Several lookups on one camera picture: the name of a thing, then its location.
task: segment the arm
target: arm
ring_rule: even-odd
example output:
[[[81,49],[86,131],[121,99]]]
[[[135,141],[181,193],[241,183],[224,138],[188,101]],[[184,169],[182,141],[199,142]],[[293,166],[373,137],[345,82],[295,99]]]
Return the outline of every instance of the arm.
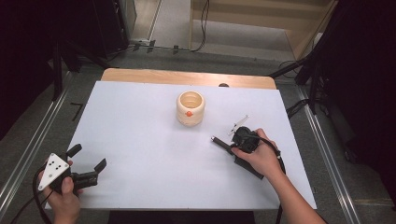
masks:
[[[262,129],[256,132],[260,137],[269,140]],[[232,151],[239,158],[248,161],[257,172],[268,179],[279,197],[288,223],[325,223],[292,185],[288,177],[283,174],[274,151],[263,141],[260,141],[257,149],[251,154],[236,147]]]

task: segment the white table surface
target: white table surface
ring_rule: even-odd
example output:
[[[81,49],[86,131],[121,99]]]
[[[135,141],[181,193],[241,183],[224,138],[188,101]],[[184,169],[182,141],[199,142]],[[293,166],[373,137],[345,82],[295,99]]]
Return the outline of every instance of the white table surface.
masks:
[[[180,124],[176,100],[198,91],[206,100],[202,123]],[[103,158],[98,185],[80,195],[83,208],[131,210],[277,209],[279,200],[260,180],[233,163],[211,141],[245,115],[250,130],[264,128],[282,151],[287,174],[316,208],[279,91],[98,81],[70,147],[82,150],[72,172],[86,173]]]

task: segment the human hand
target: human hand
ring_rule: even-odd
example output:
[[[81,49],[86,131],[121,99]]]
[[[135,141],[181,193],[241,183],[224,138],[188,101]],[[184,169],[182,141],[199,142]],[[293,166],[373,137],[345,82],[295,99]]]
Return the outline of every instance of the human hand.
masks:
[[[41,179],[44,172],[41,172],[39,179]],[[50,187],[46,187],[43,190],[45,197],[48,197],[49,205],[51,206],[54,213],[54,223],[76,223],[80,203],[78,197],[73,193],[74,183],[71,177],[67,177],[62,182],[62,194],[52,191]]]
[[[259,137],[270,141],[276,147],[276,143],[269,140],[263,129],[256,130],[256,133]],[[259,146],[252,153],[246,153],[237,147],[233,147],[232,151],[233,154],[249,162],[257,172],[267,178],[282,173],[282,169],[280,168],[279,161],[277,160],[274,150],[262,140],[260,140]]]

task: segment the black cable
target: black cable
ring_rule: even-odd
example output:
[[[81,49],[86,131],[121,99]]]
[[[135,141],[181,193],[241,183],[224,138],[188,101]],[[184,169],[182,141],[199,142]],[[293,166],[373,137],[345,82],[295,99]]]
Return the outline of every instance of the black cable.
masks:
[[[265,138],[262,138],[262,137],[259,137],[259,136],[255,136],[255,135],[251,135],[251,137],[259,138],[260,140],[262,140],[265,144],[267,144],[275,152],[276,157],[277,157],[277,161],[279,162],[279,165],[280,165],[280,169],[282,169],[283,174],[286,174],[285,163],[283,162],[282,157],[280,156],[279,149],[277,149],[270,141],[268,141]],[[282,208],[282,204],[280,204],[279,208],[277,209],[276,224],[280,223],[280,219],[282,218],[282,213],[283,213],[283,208]]]
[[[121,51],[117,52],[116,55],[114,55],[111,59],[107,60],[106,62],[109,63],[111,61],[113,61],[115,58],[117,58],[119,55],[121,54]]]
[[[47,201],[47,199],[50,197],[50,195],[53,193],[53,189],[51,190],[51,192],[49,193],[49,196],[47,196],[42,202],[41,202],[41,205],[43,205],[46,201]]]
[[[122,50],[122,51],[120,51],[120,52],[124,52],[124,51],[130,50],[130,49],[134,49],[134,46],[135,46],[135,45],[131,45],[131,46],[129,46],[127,49]],[[173,49],[173,48],[168,48],[168,47],[156,47],[156,46],[144,46],[144,45],[139,45],[139,48],[146,48],[146,49],[170,49],[170,50],[175,50],[175,49]],[[191,49],[177,49],[177,51],[192,52]]]
[[[324,90],[325,81],[323,80],[322,77],[318,79],[318,90],[317,90],[318,97],[315,99],[315,102],[319,104],[320,111],[322,111],[324,115],[329,116],[329,111],[326,106],[326,102],[328,101],[329,96]]]
[[[299,112],[305,105],[309,104],[309,99],[304,99],[297,102],[295,105],[289,107],[286,112],[288,114],[288,118],[291,119],[297,112]]]
[[[18,218],[20,218],[22,212],[24,211],[24,209],[26,209],[26,207],[35,199],[35,197],[32,197],[29,201],[27,201],[27,203],[25,203],[23,205],[23,207],[20,209],[20,211],[17,213],[17,215],[15,215],[15,217],[11,220],[11,224],[17,223]]]
[[[277,69],[280,69],[280,67],[284,64],[284,63],[296,63],[297,61],[285,61],[285,62],[283,62],[283,63],[281,63],[278,67],[277,67]],[[286,77],[286,78],[294,78],[294,77],[288,77],[288,76],[286,76],[285,74],[282,74],[282,76],[283,77]]]
[[[193,49],[192,52],[196,52],[196,51],[200,50],[205,45],[205,42],[206,42],[206,23],[207,23],[207,15],[209,14],[209,7],[210,7],[209,0],[206,0],[204,9],[202,10],[202,14],[201,14],[202,42],[201,42],[201,45],[197,49]]]
[[[37,205],[38,211],[40,212],[40,216],[43,219],[44,223],[46,224],[51,224],[51,221],[47,214],[45,213],[43,207],[41,206],[41,203],[38,198],[38,192],[37,192],[37,179],[38,175],[40,174],[41,171],[45,170],[47,166],[47,163],[45,163],[43,166],[40,167],[40,169],[37,170],[35,173],[35,176],[33,178],[33,184],[32,184],[32,190],[33,190],[33,196],[35,199],[35,204]]]

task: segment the metal frame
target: metal frame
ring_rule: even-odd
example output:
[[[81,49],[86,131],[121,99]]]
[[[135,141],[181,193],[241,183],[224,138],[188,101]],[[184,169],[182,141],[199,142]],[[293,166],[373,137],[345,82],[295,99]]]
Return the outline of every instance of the metal frame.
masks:
[[[306,94],[304,87],[297,86],[297,92],[300,99],[308,99],[308,95]],[[327,171],[329,172],[332,185],[334,186],[338,201],[344,211],[346,221],[349,224],[360,224],[361,220],[359,219],[359,215],[357,213],[354,203],[352,202],[352,198],[349,195],[347,186],[344,183],[341,173],[338,170],[337,164],[335,163],[331,149],[329,148],[323,131],[321,130],[318,118],[312,113],[309,105],[306,105],[304,107],[304,110],[308,118],[309,124],[311,125],[314,136],[318,142],[320,154],[322,155]]]

